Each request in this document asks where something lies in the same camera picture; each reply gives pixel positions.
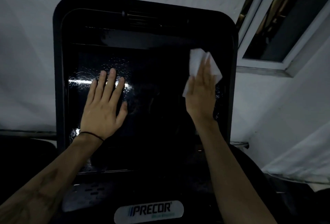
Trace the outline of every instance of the left hand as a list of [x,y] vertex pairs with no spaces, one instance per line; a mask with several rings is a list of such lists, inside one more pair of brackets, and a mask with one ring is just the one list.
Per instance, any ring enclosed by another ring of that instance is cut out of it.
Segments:
[[103,140],[113,135],[122,126],[127,115],[127,102],[124,101],[116,116],[118,100],[125,85],[124,77],[120,78],[113,93],[116,70],[110,69],[108,82],[104,86],[106,78],[107,73],[101,71],[99,81],[92,81],[80,124],[80,132],[91,132]]

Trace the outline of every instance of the black frame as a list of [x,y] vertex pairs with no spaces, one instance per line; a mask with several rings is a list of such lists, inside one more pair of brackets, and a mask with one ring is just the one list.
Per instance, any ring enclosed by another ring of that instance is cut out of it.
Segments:
[[64,79],[63,68],[63,35],[62,26],[66,16],[77,9],[98,10],[105,12],[121,13],[127,8],[138,7],[143,9],[155,10],[159,14],[175,13],[175,16],[188,18],[192,22],[203,22],[205,27],[210,28],[209,32],[214,35],[225,35],[231,37],[232,40],[232,55],[230,60],[226,62],[225,67],[220,67],[223,79],[225,79],[226,87],[229,91],[225,95],[228,110],[225,113],[227,119],[227,128],[225,133],[222,132],[224,139],[230,141],[231,121],[233,111],[234,86],[236,74],[236,61],[238,49],[238,33],[234,22],[224,13],[218,11],[210,11],[204,9],[188,8],[183,6],[161,4],[147,1],[137,0],[62,0],[57,5],[53,14],[53,38],[54,38],[54,67],[55,67],[55,91],[56,91],[56,131],[57,131],[57,149],[59,153],[63,152],[69,145],[68,129],[66,128],[65,115],[67,112],[67,90],[65,85],[67,81]]

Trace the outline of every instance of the forearm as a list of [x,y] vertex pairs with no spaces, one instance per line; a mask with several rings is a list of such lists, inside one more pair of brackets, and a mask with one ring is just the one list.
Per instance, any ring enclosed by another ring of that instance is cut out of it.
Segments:
[[227,224],[276,221],[225,143],[217,122],[196,122],[210,169],[213,190]]
[[0,223],[47,223],[86,160],[99,147],[93,136],[80,135],[52,163],[0,206]]

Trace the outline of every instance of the window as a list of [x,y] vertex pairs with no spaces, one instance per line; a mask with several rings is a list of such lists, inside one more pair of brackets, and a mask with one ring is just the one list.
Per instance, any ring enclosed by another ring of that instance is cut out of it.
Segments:
[[329,14],[328,0],[246,0],[237,66],[285,70]]

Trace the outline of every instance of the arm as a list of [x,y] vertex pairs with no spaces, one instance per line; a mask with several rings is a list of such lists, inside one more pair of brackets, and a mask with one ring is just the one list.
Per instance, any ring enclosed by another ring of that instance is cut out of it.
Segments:
[[[124,78],[120,79],[112,93],[116,71],[111,69],[104,87],[106,77],[107,73],[102,71],[99,81],[93,80],[90,85],[80,124],[81,132],[91,132],[102,139],[113,135],[127,115],[126,102],[122,104],[118,116],[115,115]],[[62,154],[0,206],[0,223],[47,223],[79,169],[101,143],[93,135],[78,135]]]
[[227,224],[276,224],[213,120],[215,78],[211,76],[210,60],[204,63],[202,61],[196,78],[189,79],[186,108],[203,143],[223,220]]

